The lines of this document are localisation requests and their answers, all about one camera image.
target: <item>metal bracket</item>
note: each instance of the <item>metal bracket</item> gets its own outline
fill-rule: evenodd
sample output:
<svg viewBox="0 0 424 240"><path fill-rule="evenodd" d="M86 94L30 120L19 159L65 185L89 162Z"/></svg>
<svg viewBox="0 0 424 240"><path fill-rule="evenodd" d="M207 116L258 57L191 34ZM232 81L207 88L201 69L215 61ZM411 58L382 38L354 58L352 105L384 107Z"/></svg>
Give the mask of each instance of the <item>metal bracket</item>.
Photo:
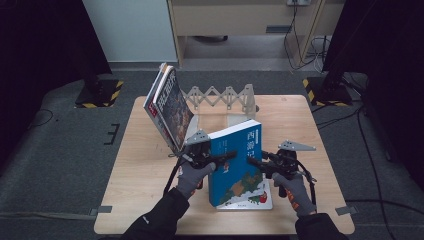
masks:
<svg viewBox="0 0 424 240"><path fill-rule="evenodd" d="M289 150L289 151L315 151L317 150L316 147L311 147L308 145L296 143L289 141L288 139L284 142L282 142L280 145L278 145L278 148Z"/></svg>
<svg viewBox="0 0 424 240"><path fill-rule="evenodd" d="M336 212L340 216L340 215L344 215L348 213L350 213L350 215L353 215L355 213L358 213L359 211L355 206L353 207L345 206L345 207L336 208Z"/></svg>
<svg viewBox="0 0 424 240"><path fill-rule="evenodd" d="M209 140L208 134L205 133L202 129L197 131L193 136L187 138L186 145L192 145L196 143L206 142Z"/></svg>

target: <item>black sleeve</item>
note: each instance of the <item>black sleeve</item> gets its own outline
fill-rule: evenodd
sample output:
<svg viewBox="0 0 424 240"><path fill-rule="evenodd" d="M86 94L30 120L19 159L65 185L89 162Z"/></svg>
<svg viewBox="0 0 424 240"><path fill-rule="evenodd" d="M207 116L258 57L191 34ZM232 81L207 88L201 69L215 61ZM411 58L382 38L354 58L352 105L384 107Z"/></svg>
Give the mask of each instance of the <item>black sleeve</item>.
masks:
<svg viewBox="0 0 424 240"><path fill-rule="evenodd" d="M172 239L177 231L177 221L189 206L187 199L173 188L159 200L152 211L134 221L120 239Z"/></svg>
<svg viewBox="0 0 424 240"><path fill-rule="evenodd" d="M348 239L337 229L330 216L326 213L318 213L300 217L296 222L296 232L300 240L326 239L345 240Z"/></svg>

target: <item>blue book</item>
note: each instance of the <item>blue book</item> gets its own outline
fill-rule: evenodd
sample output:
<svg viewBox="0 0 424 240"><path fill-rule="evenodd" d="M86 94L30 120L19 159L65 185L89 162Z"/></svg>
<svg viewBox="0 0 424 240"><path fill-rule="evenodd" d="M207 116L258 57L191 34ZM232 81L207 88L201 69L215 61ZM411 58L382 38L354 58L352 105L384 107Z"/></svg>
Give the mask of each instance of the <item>blue book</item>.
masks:
<svg viewBox="0 0 424 240"><path fill-rule="evenodd" d="M208 136L212 156L237 151L235 158L208 175L212 206L226 206L257 196L264 179L259 169L247 162L247 156L262 159L261 123L247 120Z"/></svg>

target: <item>black curtain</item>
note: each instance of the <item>black curtain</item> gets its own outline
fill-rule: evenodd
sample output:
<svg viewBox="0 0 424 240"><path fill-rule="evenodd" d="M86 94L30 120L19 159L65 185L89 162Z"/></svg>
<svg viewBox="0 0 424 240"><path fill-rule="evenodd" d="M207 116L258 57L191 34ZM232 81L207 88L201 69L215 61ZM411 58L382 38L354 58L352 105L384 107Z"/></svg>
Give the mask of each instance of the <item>black curtain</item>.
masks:
<svg viewBox="0 0 424 240"><path fill-rule="evenodd" d="M346 0L325 71L360 72L388 157L424 189L424 2Z"/></svg>
<svg viewBox="0 0 424 240"><path fill-rule="evenodd" d="M111 73L81 0L0 1L0 169L44 95L83 79L81 62L93 74Z"/></svg>

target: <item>white wall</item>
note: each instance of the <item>white wall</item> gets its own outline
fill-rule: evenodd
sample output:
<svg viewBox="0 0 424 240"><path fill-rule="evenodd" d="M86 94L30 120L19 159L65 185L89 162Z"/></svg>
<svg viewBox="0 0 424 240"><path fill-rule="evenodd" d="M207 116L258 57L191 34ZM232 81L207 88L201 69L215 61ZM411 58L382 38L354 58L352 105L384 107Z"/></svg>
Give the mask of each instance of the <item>white wall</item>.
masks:
<svg viewBox="0 0 424 240"><path fill-rule="evenodd" d="M166 0L83 0L109 62L177 62Z"/></svg>

